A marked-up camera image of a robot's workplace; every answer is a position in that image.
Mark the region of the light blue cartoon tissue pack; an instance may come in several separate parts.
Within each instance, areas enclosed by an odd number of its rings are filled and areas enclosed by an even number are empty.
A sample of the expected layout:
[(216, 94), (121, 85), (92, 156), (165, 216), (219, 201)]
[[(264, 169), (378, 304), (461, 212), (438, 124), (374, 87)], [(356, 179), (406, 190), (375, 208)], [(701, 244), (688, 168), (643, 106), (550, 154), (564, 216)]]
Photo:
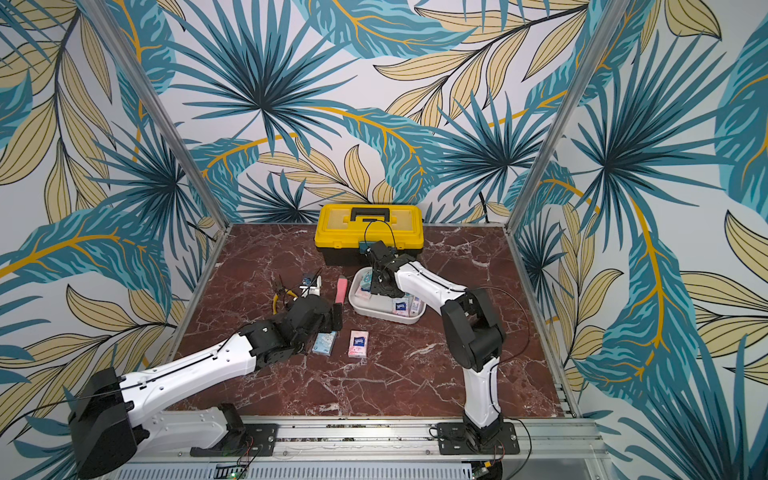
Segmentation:
[(322, 356), (330, 356), (338, 333), (318, 333), (313, 343), (311, 352)]

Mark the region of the pink tempo tissue pack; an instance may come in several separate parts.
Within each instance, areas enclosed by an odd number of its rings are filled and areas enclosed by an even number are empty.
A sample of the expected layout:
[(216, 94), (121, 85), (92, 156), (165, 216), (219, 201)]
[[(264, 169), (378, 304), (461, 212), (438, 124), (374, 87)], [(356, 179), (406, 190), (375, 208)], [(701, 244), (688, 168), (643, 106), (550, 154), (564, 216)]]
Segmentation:
[(348, 347), (350, 358), (366, 358), (369, 345), (369, 333), (367, 331), (352, 330)]

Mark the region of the white plastic storage box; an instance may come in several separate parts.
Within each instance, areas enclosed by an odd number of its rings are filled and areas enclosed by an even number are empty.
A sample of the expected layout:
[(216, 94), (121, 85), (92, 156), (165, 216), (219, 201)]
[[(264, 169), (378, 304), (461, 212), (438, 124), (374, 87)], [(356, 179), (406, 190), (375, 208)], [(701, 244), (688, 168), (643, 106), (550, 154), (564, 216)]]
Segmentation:
[(405, 297), (411, 299), (410, 316), (395, 315), (392, 311), (393, 300), (399, 298), (373, 295), (370, 292), (371, 271), (371, 267), (362, 268), (356, 272), (352, 280), (348, 300), (355, 312), (362, 316), (398, 324), (417, 323), (425, 313), (427, 305), (420, 298), (407, 294)]

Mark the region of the blue white tissue pack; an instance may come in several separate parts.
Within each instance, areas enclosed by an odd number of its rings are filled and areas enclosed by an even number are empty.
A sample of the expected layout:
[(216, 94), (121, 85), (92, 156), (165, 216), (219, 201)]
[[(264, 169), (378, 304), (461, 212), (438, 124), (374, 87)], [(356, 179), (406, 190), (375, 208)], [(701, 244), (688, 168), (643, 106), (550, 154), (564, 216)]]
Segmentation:
[(393, 300), (392, 311), (397, 316), (409, 317), (410, 316), (410, 305), (411, 305), (411, 299), (408, 298), (408, 297), (394, 299)]

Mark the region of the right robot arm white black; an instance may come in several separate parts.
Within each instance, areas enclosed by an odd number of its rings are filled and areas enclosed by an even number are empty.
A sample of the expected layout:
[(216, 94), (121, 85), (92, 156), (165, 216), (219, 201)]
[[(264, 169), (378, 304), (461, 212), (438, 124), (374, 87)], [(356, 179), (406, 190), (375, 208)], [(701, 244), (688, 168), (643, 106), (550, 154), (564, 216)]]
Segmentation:
[(382, 241), (367, 246), (365, 255), (374, 294), (410, 294), (441, 315), (448, 349), (464, 373), (467, 442), (476, 450), (491, 445), (503, 426), (498, 367), (506, 334), (488, 292), (453, 283)]

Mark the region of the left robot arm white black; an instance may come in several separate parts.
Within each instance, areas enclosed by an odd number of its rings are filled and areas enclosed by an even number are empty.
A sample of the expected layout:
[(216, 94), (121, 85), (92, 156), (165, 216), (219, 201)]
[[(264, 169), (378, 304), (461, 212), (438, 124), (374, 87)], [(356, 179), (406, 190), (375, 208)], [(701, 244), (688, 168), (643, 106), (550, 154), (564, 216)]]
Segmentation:
[(140, 453), (186, 449), (193, 456), (263, 454), (268, 442), (243, 423), (233, 405), (200, 413), (174, 411), (172, 405), (303, 354), (317, 334), (338, 332), (342, 326), (342, 307), (308, 295), (170, 363), (124, 375), (112, 367), (93, 374), (68, 417), (77, 477), (100, 477)]

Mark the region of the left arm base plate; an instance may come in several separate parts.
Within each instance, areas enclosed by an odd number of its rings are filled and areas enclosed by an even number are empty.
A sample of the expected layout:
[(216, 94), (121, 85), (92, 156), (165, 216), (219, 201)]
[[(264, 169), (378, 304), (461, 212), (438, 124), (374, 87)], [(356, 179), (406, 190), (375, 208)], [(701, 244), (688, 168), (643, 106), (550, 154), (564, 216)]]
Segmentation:
[(193, 447), (192, 457), (240, 457), (248, 454), (255, 457), (271, 457), (279, 425), (245, 424), (242, 428), (228, 432), (222, 440), (210, 448)]

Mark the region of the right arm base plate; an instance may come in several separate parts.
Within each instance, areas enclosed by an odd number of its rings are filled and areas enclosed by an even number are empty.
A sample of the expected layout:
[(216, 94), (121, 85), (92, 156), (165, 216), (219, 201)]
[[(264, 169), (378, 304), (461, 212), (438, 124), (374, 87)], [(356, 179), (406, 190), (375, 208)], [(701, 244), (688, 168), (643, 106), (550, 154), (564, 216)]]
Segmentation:
[(441, 422), (429, 429), (438, 442), (441, 455), (517, 455), (521, 448), (514, 426), (497, 422), (487, 428), (476, 429), (464, 422)]

